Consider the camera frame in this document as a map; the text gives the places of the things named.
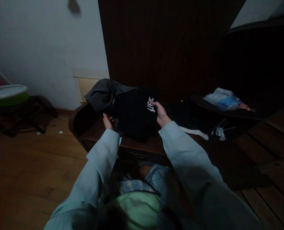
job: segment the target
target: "plastic bag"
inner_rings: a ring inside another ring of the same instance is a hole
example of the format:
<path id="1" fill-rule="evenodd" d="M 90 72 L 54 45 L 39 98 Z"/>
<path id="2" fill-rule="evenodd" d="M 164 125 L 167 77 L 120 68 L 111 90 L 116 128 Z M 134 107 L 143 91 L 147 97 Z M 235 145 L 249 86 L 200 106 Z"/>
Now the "plastic bag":
<path id="1" fill-rule="evenodd" d="M 222 88 L 217 88 L 213 94 L 208 94 L 203 99 L 222 111 L 236 110 L 241 104 L 240 99 L 235 97 L 232 91 Z"/>

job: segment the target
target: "person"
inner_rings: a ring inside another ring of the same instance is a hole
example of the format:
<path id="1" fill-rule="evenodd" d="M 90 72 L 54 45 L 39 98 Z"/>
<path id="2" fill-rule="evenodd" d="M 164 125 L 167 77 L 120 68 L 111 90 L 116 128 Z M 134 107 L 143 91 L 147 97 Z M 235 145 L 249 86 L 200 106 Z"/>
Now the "person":
<path id="1" fill-rule="evenodd" d="M 157 107 L 159 134 L 173 168 L 155 164 L 144 180 L 112 173 L 118 166 L 120 135 L 113 131 L 113 118 L 103 114 L 105 132 L 45 229 L 263 229 L 252 210 L 223 182 L 204 149 L 167 116 L 159 102 L 152 105 Z M 177 181 L 195 218 L 180 202 Z"/>

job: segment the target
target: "wardrobe door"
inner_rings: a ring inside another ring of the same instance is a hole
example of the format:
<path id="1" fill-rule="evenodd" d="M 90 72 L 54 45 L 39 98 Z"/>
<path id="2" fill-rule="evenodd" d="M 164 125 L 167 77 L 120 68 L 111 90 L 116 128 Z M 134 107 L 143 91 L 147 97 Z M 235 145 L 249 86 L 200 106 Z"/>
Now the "wardrobe door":
<path id="1" fill-rule="evenodd" d="M 98 0 L 110 78 L 178 101 L 204 82 L 245 0 Z"/>

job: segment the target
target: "green cloth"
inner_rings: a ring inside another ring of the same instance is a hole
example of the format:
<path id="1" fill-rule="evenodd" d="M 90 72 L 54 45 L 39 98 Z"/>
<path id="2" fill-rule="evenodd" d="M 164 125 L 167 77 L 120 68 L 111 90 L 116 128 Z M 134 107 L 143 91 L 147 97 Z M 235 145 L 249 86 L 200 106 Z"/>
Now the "green cloth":
<path id="1" fill-rule="evenodd" d="M 127 215 L 127 227 L 156 229 L 160 196 L 148 192 L 129 192 L 111 200 L 107 207 L 119 207 Z"/>

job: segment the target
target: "baseboard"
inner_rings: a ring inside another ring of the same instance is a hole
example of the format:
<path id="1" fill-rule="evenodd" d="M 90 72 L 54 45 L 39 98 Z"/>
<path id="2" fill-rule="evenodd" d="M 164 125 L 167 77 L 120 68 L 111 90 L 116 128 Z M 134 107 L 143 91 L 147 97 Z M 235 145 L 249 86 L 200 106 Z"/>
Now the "baseboard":
<path id="1" fill-rule="evenodd" d="M 74 112 L 73 110 L 65 110 L 65 109 L 57 109 L 55 108 L 55 110 L 59 113 L 59 114 L 65 114 L 65 115 L 72 115 L 72 113 Z"/>

